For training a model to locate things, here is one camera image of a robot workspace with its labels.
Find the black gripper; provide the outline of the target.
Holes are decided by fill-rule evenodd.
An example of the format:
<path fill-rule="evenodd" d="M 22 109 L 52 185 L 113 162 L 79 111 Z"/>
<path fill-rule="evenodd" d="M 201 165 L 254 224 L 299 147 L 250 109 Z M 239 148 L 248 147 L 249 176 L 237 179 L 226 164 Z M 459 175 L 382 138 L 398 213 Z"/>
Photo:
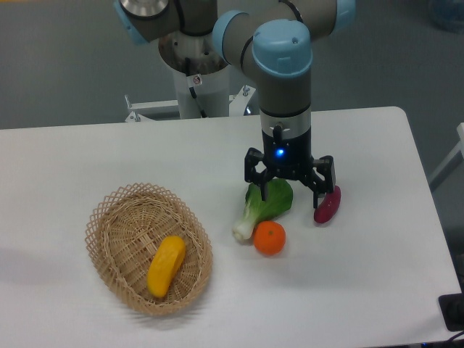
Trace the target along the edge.
<path fill-rule="evenodd" d="M 268 197 L 268 182 L 273 178 L 300 181 L 312 191 L 313 208 L 318 200 L 334 192 L 336 174 L 334 158 L 326 155 L 314 159 L 311 154 L 311 128 L 305 133 L 276 143 L 272 136 L 262 132 L 264 153 L 250 147 L 244 158 L 244 180 L 260 189 L 263 201 Z M 262 163 L 264 169 L 257 171 Z"/>

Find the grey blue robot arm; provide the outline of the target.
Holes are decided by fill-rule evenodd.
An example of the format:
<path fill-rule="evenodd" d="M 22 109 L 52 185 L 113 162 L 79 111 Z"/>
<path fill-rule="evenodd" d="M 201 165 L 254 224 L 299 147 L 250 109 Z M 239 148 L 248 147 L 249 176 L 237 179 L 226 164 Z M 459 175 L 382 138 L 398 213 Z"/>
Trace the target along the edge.
<path fill-rule="evenodd" d="M 279 1 L 259 14 L 218 14 L 216 1 L 116 1 L 114 8 L 136 43 L 181 34 L 178 58 L 189 72 L 200 54 L 186 42 L 201 38 L 220 66 L 233 66 L 255 83 L 264 149 L 249 149 L 244 179 L 262 196 L 273 178 L 299 181 L 314 200 L 334 192 L 333 158 L 311 153 L 312 43 L 348 26 L 354 1 Z"/>

